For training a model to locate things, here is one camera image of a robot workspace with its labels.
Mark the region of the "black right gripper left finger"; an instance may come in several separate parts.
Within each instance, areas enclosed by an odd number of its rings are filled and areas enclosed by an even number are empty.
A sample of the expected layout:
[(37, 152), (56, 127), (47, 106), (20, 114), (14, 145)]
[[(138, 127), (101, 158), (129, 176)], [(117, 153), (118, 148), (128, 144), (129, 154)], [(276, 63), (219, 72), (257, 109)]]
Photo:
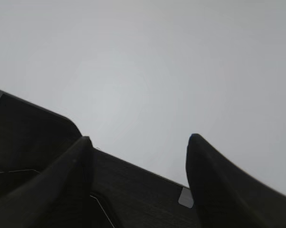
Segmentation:
[(89, 228), (94, 149), (81, 137), (31, 180), (0, 197), (0, 228)]

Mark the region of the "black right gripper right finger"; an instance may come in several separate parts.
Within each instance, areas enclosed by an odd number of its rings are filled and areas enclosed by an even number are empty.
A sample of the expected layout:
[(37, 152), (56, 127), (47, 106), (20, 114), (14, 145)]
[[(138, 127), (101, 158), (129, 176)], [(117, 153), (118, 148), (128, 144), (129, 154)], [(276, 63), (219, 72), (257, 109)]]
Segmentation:
[(286, 196), (248, 175), (200, 134), (190, 136), (186, 174), (203, 228), (286, 228)]

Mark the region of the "black robot base housing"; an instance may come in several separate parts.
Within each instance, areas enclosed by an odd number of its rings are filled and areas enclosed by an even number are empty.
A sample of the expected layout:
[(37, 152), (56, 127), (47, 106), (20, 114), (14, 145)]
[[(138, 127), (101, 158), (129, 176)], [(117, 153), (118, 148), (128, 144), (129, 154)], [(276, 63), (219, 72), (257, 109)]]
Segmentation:
[(189, 194), (0, 90), (0, 228), (198, 228)]

